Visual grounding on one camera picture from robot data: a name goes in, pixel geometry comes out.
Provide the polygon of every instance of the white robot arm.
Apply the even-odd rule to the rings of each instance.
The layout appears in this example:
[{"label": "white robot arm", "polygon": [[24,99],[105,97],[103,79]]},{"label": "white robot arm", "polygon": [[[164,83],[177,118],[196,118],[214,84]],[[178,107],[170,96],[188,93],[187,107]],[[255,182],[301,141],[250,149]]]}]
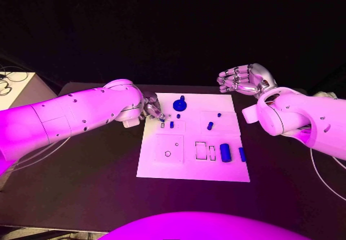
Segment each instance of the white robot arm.
[{"label": "white robot arm", "polygon": [[295,138],[308,148],[346,160],[346,100],[278,87],[258,63],[220,72],[216,81],[221,93],[236,91],[258,99],[242,110],[246,123],[259,121],[272,136]]},{"label": "white robot arm", "polygon": [[145,116],[164,119],[157,95],[126,79],[47,101],[0,111],[0,175],[33,150],[95,129],[112,120],[123,127]]}]

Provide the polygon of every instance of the rectangular cutout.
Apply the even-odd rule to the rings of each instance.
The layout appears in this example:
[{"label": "rectangular cutout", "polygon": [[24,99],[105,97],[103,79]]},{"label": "rectangular cutout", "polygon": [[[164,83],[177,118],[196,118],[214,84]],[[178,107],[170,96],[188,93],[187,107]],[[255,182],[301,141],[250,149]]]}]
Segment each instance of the rectangular cutout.
[{"label": "rectangular cutout", "polygon": [[210,161],[216,161],[214,146],[209,146]]},{"label": "rectangular cutout", "polygon": [[196,146],[196,159],[206,160],[207,159],[207,145],[203,141],[194,142]]}]

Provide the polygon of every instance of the white board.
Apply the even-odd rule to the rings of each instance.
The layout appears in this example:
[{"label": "white board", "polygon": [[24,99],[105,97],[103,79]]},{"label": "white board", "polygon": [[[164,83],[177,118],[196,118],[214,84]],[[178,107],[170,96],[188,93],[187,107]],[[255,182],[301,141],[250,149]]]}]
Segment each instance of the white board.
[{"label": "white board", "polygon": [[[187,104],[181,112],[172,109],[180,96]],[[249,182],[232,96],[157,93],[157,97],[165,121],[145,119],[136,177]],[[220,144],[229,145],[230,162],[221,162]]]}]

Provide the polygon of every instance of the dark table surface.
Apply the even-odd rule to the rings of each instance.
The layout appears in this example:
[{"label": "dark table surface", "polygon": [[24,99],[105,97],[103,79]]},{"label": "dark table surface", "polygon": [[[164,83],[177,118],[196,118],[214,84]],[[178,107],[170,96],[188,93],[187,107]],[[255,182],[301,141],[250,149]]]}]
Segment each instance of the dark table surface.
[{"label": "dark table surface", "polygon": [[[60,95],[100,87],[69,83]],[[219,94],[217,87],[138,85],[157,93]],[[346,201],[322,185],[308,148],[246,124],[255,98],[232,93],[250,183],[141,178],[136,165],[144,121],[73,136],[37,164],[12,172],[0,192],[0,225],[108,232],[147,216],[200,211],[242,216],[312,239],[346,238]],[[312,151],[320,175],[346,196],[346,171]]]}]

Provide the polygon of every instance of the robotic hand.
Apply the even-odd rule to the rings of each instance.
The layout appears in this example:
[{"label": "robotic hand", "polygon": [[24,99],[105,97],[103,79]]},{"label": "robotic hand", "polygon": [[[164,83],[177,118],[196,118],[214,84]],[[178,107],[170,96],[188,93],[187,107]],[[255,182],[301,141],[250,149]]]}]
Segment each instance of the robotic hand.
[{"label": "robotic hand", "polygon": [[0,111],[0,175],[33,150],[112,120],[129,128],[145,116],[164,119],[155,93],[126,79],[47,101]]},{"label": "robotic hand", "polygon": [[221,93],[236,91],[258,99],[242,110],[247,124],[259,121],[272,136],[295,138],[308,148],[346,160],[346,100],[278,87],[258,63],[220,72],[216,81]]}]

